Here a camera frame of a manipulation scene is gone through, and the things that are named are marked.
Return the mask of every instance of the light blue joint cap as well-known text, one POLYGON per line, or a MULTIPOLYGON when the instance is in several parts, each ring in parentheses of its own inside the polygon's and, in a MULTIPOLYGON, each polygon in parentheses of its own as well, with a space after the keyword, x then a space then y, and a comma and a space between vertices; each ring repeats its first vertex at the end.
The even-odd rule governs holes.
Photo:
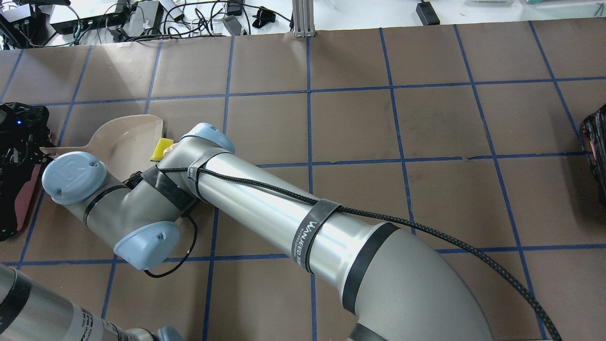
POLYGON ((192 128, 187 134, 183 135, 182 138, 188 136, 196 136, 205 138, 206 140, 215 143, 217 146, 231 152, 236 152, 236 147, 234 147, 233 143, 230 139, 225 136, 219 129, 213 126, 210 123, 198 123, 194 128, 192 128))
POLYGON ((114 246, 114 253, 137 270, 147 270, 160 265, 180 238, 181 232, 174 222, 158 221, 126 235, 114 246))
POLYGON ((107 168, 92 154, 69 152, 52 161, 42 174, 42 187, 60 205, 79 203, 105 181, 107 168))
POLYGON ((158 338, 160 341, 183 341, 179 332, 171 326, 158 329, 158 338))

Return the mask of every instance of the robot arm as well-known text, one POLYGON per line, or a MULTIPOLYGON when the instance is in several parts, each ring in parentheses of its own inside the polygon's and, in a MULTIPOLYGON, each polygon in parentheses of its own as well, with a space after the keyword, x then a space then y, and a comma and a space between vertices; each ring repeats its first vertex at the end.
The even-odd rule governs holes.
POLYGON ((3 341, 183 341, 172 327, 158 333, 124 331, 0 265, 0 339, 3 341))
POLYGON ((359 317, 351 340, 493 340, 464 282, 410 233, 334 212, 335 204, 327 200, 312 206, 198 172, 202 167, 313 197, 233 152, 225 135, 201 123, 145 171, 145 181, 132 191, 83 152, 53 161, 42 183, 55 202, 135 268, 152 268, 172 252, 179 239, 174 220, 199 198, 337 288, 344 308, 359 317), (170 169, 188 171, 159 171, 170 169))

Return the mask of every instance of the black power adapter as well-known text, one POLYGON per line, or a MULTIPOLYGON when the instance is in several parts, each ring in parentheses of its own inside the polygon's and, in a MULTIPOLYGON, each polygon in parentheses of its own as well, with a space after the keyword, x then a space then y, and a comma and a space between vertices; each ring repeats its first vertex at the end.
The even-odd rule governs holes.
POLYGON ((421 19, 421 22, 423 22, 423 26, 440 24, 440 19, 429 1, 425 2, 421 0, 421 2, 417 4, 417 14, 419 15, 419 19, 421 19))

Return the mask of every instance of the label on robot arm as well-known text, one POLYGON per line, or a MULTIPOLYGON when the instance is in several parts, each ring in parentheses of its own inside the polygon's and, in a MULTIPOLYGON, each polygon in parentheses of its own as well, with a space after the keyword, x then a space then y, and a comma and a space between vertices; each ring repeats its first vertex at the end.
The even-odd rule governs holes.
POLYGON ((73 304, 72 323, 63 341, 135 341, 123 330, 73 304))

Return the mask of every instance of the black tape band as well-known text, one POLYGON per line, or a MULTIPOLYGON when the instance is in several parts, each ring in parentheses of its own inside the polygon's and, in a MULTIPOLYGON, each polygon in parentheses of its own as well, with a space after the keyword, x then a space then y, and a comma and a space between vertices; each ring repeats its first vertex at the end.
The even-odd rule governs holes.
POLYGON ((299 225, 297 232, 295 232, 290 255, 295 263, 301 265, 310 274, 313 273, 309 266, 311 245, 316 239, 316 234, 318 234, 322 225, 340 206, 340 204, 330 200, 320 199, 307 213, 299 225))
POLYGON ((88 215, 90 214, 90 211, 101 199, 103 199, 104 196, 108 195, 109 193, 112 193, 113 191, 115 191, 117 189, 123 189, 123 188, 128 189, 128 187, 126 187, 126 185, 119 184, 116 186, 112 186, 112 187, 104 190, 103 192, 97 194, 97 196, 94 199, 92 199, 92 201, 88 204, 88 206, 86 206, 86 209, 84 210, 84 216, 82 217, 82 221, 84 222, 84 224, 88 226, 87 220, 88 220, 88 215))
POLYGON ((351 331, 349 338, 353 341, 387 341, 387 339, 383 338, 379 334, 374 331, 366 328, 365 326, 357 323, 356 326, 351 331))
POLYGON ((0 303, 0 335, 15 321, 30 299, 32 280, 21 272, 14 270, 15 281, 6 298, 0 303))
POLYGON ((356 314, 358 290, 360 289, 360 284, 362 283, 362 279, 364 278, 364 274, 366 274, 370 262, 373 260, 373 257, 381 245, 383 245, 383 242, 385 242, 396 230, 398 230, 398 228, 390 223, 381 225, 366 241, 360 250, 360 253, 358 253, 356 260, 353 261, 343 288, 343 308, 347 309, 350 313, 356 314))
POLYGON ((202 194, 200 194, 200 190, 198 189, 198 180, 200 179, 200 172, 198 172, 198 169, 204 167, 204 165, 213 157, 224 153, 231 154, 231 152, 223 148, 211 148, 205 151, 201 157, 199 157, 196 161, 192 162, 192 164, 187 168, 187 178, 194 182, 194 187, 196 188, 196 195, 198 196, 198 198, 200 198, 200 200, 204 202, 208 203, 208 201, 204 199, 202 194))
POLYGON ((181 211, 187 210, 195 201, 189 193, 182 190, 156 166, 150 167, 145 172, 141 173, 141 177, 146 183, 162 194, 170 203, 181 211))

